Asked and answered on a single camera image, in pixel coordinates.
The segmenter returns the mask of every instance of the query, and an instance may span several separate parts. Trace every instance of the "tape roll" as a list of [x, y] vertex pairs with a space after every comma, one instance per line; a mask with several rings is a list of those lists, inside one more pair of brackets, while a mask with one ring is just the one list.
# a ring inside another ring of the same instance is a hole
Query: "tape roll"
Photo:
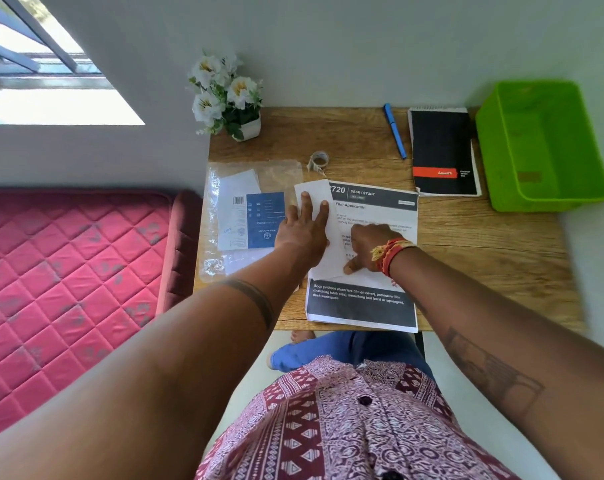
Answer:
[[311, 159], [308, 161], [308, 165], [306, 166], [306, 168], [308, 169], [308, 171], [316, 171], [317, 173], [319, 173], [320, 175], [322, 175], [322, 177], [326, 177], [326, 174], [324, 173], [324, 169], [328, 166], [329, 164], [329, 155], [326, 152], [314, 152], [313, 155], [311, 155]]

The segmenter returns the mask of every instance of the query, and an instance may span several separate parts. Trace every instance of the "patterned shirt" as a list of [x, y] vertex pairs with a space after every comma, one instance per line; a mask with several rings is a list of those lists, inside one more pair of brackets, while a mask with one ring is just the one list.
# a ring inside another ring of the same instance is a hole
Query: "patterned shirt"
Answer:
[[259, 393], [196, 480], [517, 477], [474, 443], [433, 380], [403, 363], [328, 356]]

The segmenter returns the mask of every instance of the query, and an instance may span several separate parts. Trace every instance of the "red label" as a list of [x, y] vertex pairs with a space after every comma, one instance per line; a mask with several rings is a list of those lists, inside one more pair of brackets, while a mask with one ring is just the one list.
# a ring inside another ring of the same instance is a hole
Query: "red label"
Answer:
[[457, 178], [457, 168], [433, 168], [430, 166], [414, 166], [413, 177]]

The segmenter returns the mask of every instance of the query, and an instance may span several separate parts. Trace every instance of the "desk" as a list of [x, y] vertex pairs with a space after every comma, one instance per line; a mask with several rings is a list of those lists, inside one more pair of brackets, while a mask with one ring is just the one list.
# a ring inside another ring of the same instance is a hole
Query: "desk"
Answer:
[[[262, 133], [236, 143], [211, 138], [209, 161], [298, 160], [325, 150], [332, 180], [415, 190], [406, 110], [394, 111], [409, 158], [402, 161], [381, 108], [263, 108]], [[556, 214], [500, 214], [489, 203], [482, 159], [474, 141], [483, 197], [421, 197], [418, 244], [434, 257], [479, 282], [575, 331], [585, 331], [579, 294]], [[304, 168], [306, 180], [317, 173]], [[200, 233], [200, 251], [204, 233]], [[206, 287], [196, 276], [194, 290]], [[352, 328], [309, 322], [304, 313], [306, 281], [287, 302], [276, 329]], [[418, 314], [419, 328], [432, 330]]]

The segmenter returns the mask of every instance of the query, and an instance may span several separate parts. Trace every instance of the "diamond stitching pattern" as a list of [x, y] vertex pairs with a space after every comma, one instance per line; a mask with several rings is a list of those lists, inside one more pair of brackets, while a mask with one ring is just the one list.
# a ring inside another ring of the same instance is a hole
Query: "diamond stitching pattern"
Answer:
[[0, 193], [0, 432], [155, 316], [159, 194]]

